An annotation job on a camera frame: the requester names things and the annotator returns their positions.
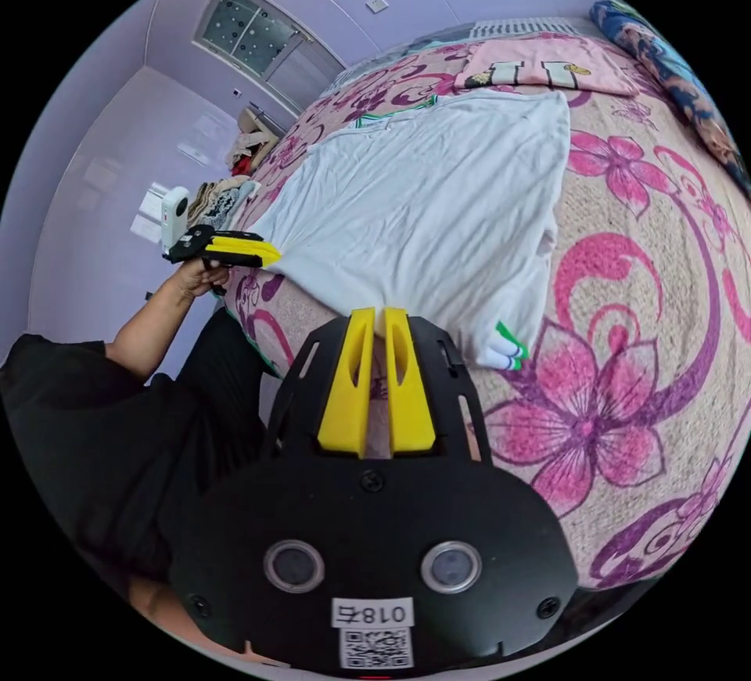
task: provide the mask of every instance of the printed number 018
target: printed number 018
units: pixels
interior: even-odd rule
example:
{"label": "printed number 018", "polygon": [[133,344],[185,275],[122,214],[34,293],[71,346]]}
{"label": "printed number 018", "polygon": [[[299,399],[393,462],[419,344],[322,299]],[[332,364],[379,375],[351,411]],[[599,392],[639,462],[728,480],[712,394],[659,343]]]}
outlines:
{"label": "printed number 018", "polygon": [[[404,608],[400,606],[395,606],[391,609],[391,616],[389,616],[386,613],[386,610],[384,608],[379,609],[379,624],[389,624],[391,622],[400,624],[403,620],[405,620],[407,617],[407,614],[404,612]],[[362,622],[364,624],[375,624],[376,623],[376,609],[375,608],[364,608],[362,611]]]}

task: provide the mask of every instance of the yellow gripper fingers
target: yellow gripper fingers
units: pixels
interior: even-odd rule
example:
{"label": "yellow gripper fingers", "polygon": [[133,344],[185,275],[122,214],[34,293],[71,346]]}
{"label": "yellow gripper fingers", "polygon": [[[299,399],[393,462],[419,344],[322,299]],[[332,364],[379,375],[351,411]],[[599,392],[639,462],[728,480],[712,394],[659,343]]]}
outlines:
{"label": "yellow gripper fingers", "polygon": [[318,443],[325,451],[365,457],[375,317],[374,308],[352,311],[350,316],[318,430]]}
{"label": "yellow gripper fingers", "polygon": [[392,455],[430,451],[436,442],[436,431],[407,312],[399,308],[386,308],[386,382]]}
{"label": "yellow gripper fingers", "polygon": [[271,243],[264,240],[243,240],[237,237],[223,237],[216,235],[206,246],[205,251],[211,253],[233,253],[241,256],[258,256],[261,259],[262,266],[275,264],[281,257],[276,248]]}

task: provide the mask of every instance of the black shirt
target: black shirt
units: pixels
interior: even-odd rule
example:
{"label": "black shirt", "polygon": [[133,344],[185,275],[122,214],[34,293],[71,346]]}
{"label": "black shirt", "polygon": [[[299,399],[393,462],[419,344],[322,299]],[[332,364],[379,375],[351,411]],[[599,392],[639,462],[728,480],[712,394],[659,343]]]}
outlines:
{"label": "black shirt", "polygon": [[144,387],[103,342],[35,335],[13,346],[0,388],[29,475],[84,559],[126,599],[129,574],[167,581],[169,523],[239,461],[192,393],[162,374]]}

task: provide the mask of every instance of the light switch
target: light switch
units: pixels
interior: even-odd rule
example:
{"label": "light switch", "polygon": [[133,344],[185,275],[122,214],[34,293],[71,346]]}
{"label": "light switch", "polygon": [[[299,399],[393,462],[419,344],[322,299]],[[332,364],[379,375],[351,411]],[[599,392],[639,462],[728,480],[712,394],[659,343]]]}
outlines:
{"label": "light switch", "polygon": [[389,4],[385,0],[368,0],[365,4],[374,13],[380,13],[382,10],[389,7]]}

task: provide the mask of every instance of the screw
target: screw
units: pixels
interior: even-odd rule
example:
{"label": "screw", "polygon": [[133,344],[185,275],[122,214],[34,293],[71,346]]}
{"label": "screw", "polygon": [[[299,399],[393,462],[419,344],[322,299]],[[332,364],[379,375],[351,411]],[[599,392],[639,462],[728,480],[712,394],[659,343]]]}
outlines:
{"label": "screw", "polygon": [[378,491],[383,490],[385,484],[386,481],[383,479],[383,475],[375,470],[368,470],[363,473],[363,476],[360,478],[362,489],[368,493],[377,493]]}
{"label": "screw", "polygon": [[203,598],[200,595],[192,595],[190,602],[196,609],[196,613],[201,618],[209,618],[211,616],[211,605],[209,604],[209,601],[206,600],[206,598]]}
{"label": "screw", "polygon": [[557,597],[546,597],[537,606],[537,617],[552,618],[556,613],[558,613],[560,607],[561,601]]}

